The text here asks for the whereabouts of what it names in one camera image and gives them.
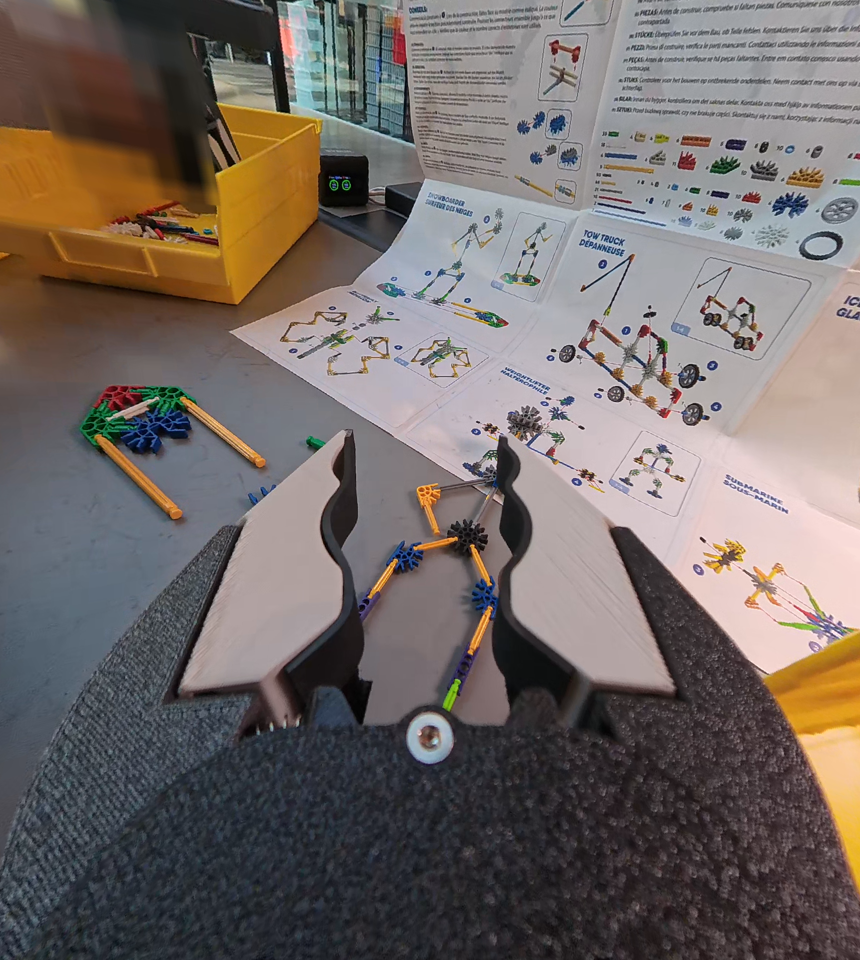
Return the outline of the white instruction sheet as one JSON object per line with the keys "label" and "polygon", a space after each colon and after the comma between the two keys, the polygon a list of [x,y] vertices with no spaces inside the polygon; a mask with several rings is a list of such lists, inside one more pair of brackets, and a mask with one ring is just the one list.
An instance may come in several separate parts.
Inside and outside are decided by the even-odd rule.
{"label": "white instruction sheet", "polygon": [[237,335],[465,478],[515,435],[771,673],[860,628],[860,2],[410,2],[425,180]]}

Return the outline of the person's left hand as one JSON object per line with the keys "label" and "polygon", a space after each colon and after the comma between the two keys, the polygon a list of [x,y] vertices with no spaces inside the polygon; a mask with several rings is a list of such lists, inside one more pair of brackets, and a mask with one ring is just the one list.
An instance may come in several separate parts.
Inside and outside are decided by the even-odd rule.
{"label": "person's left hand", "polygon": [[0,32],[0,127],[124,141],[139,118],[126,59],[111,35],[62,28]]}

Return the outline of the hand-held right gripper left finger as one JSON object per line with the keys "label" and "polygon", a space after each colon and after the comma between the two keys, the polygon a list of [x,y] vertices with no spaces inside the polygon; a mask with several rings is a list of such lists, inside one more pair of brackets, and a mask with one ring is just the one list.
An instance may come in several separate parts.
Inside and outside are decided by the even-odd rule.
{"label": "hand-held right gripper left finger", "polygon": [[252,507],[190,654],[182,697],[364,698],[364,631],[342,547],[358,519],[353,432]]}

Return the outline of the pile of toy pieces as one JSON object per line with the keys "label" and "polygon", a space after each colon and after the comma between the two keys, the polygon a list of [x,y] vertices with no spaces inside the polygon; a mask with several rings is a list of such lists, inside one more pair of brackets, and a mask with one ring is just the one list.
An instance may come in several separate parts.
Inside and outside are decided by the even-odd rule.
{"label": "pile of toy pieces", "polygon": [[199,213],[169,201],[120,216],[100,228],[104,233],[174,244],[220,246],[216,213]]}

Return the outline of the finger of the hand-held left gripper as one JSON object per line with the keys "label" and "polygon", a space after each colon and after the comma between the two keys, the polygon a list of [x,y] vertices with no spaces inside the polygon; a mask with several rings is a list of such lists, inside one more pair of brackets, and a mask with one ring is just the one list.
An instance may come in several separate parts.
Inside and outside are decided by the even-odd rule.
{"label": "finger of the hand-held left gripper", "polygon": [[215,172],[227,170],[241,162],[241,153],[216,102],[204,103],[207,141]]}

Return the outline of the grey desk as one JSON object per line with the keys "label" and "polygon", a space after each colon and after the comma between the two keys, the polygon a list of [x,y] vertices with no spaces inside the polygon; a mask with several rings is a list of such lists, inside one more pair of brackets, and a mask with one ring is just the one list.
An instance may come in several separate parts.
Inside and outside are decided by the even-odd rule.
{"label": "grey desk", "polygon": [[[451,480],[413,449],[276,365],[232,330],[352,284],[379,255],[315,223],[240,306],[40,277],[0,261],[0,861],[18,802],[70,704],[117,639],[248,493],[354,431],[359,521],[344,550],[358,591],[414,542],[417,485]],[[115,383],[181,385],[264,454],[256,469],[204,427],[144,470],[172,521],[78,433]]]}

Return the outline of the black device with display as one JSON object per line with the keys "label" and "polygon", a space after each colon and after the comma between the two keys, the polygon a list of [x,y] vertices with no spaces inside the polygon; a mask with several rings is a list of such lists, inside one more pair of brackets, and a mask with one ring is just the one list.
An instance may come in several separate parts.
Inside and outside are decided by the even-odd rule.
{"label": "black device with display", "polygon": [[321,150],[318,201],[327,208],[364,208],[369,201],[369,162],[363,153]]}

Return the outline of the colourful toy rod figure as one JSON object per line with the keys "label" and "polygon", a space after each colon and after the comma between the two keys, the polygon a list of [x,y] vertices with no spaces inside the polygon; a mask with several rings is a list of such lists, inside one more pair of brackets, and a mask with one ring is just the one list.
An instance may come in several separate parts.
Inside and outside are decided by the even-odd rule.
{"label": "colourful toy rod figure", "polygon": [[[488,544],[488,534],[482,522],[487,506],[496,497],[496,461],[497,450],[488,450],[480,459],[464,466],[471,476],[469,480],[449,485],[424,484],[416,489],[418,505],[429,523],[433,538],[411,543],[402,540],[389,555],[379,579],[362,596],[358,604],[360,619],[364,621],[375,609],[392,577],[418,570],[426,555],[434,551],[450,550],[458,557],[471,561],[476,579],[470,592],[470,603],[473,611],[478,615],[478,620],[470,640],[466,642],[461,652],[440,706],[448,714],[453,710],[466,687],[486,631],[494,621],[498,610],[496,581],[483,559],[483,551]],[[472,518],[456,521],[450,524],[446,531],[442,531],[435,513],[436,505],[444,494],[471,487],[484,489],[484,500],[479,509]]]}

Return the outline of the long yellow toy rod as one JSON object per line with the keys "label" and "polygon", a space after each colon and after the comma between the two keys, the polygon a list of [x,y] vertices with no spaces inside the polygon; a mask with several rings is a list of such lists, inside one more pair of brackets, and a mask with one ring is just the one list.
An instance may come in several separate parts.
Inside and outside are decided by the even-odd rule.
{"label": "long yellow toy rod", "polygon": [[179,520],[183,510],[156,486],[134,462],[131,462],[124,453],[101,434],[95,436],[95,442],[102,452],[144,493],[153,503],[171,520]]}
{"label": "long yellow toy rod", "polygon": [[256,468],[261,469],[267,464],[267,460],[262,454],[258,453],[251,446],[245,443],[241,438],[230,431],[211,414],[208,414],[206,411],[204,411],[188,396],[182,396],[179,399],[179,404],[184,407],[194,418],[199,420],[220,439],[227,443],[233,450],[242,455],[244,459],[255,465]]}

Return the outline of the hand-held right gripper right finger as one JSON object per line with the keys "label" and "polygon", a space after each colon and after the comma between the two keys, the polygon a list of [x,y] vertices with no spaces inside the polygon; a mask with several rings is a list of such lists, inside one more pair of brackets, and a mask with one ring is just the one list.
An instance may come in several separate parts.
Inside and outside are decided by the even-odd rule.
{"label": "hand-held right gripper right finger", "polygon": [[497,480],[510,558],[493,650],[508,685],[564,695],[579,679],[592,690],[675,695],[605,515],[511,436],[499,441]]}

